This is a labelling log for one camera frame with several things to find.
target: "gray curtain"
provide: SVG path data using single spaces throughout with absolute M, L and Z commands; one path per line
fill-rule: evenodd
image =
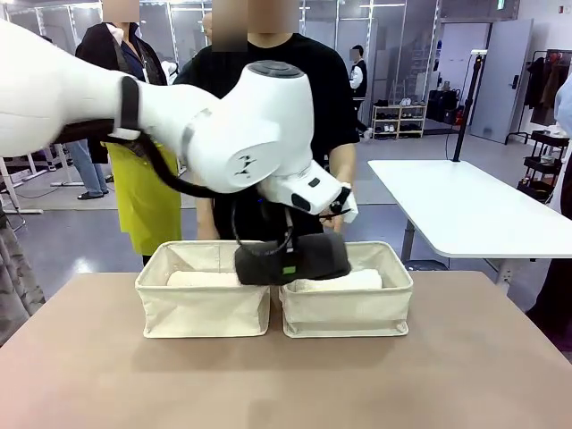
M 46 302 L 0 209 L 0 347 Z

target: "door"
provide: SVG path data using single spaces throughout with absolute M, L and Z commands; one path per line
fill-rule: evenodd
M 504 143 L 517 104 L 532 30 L 533 20 L 492 25 L 489 52 L 471 124 L 472 135 Z

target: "black cart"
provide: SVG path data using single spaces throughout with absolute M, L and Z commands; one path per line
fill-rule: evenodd
M 545 203 L 554 191 L 556 179 L 562 169 L 562 157 L 570 139 L 553 137 L 543 131 L 533 131 L 529 139 L 534 141 L 533 155 L 525 158 L 526 177 L 518 183 L 517 189 Z M 550 162 L 543 160 L 543 156 L 547 155 L 550 148 L 554 147 L 560 149 L 559 156 Z M 550 182 L 544 180 L 544 176 L 547 175 L 552 176 Z

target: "black t-shirt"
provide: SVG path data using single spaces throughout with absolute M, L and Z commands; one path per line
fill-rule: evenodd
M 276 47 L 261 48 L 248 43 L 246 52 L 214 52 L 208 46 L 183 67 L 175 84 L 190 84 L 223 98 L 238 83 L 247 64 L 263 60 L 292 64 L 308 76 L 314 101 L 312 152 L 320 165 L 324 166 L 325 156 L 336 147 L 359 142 L 352 91 L 344 62 L 328 46 L 297 33 Z M 255 189 L 249 189 L 238 196 L 215 199 L 214 223 L 221 239 L 234 239 L 231 204 L 235 198 L 235 223 L 241 239 L 275 240 L 280 237 L 285 229 L 283 208 L 265 206 L 262 210 L 261 197 Z M 323 230 L 316 216 L 298 210 L 292 210 L 292 220 L 298 235 Z

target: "folded cloth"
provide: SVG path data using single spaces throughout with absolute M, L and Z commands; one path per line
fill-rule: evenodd
M 236 273 L 203 273 L 198 271 L 175 271 L 167 286 L 172 288 L 238 288 L 241 286 Z
M 298 280 L 294 284 L 296 292 L 315 292 L 320 290 L 371 290 L 381 289 L 382 276 L 377 270 L 353 271 L 348 275 L 331 280 Z

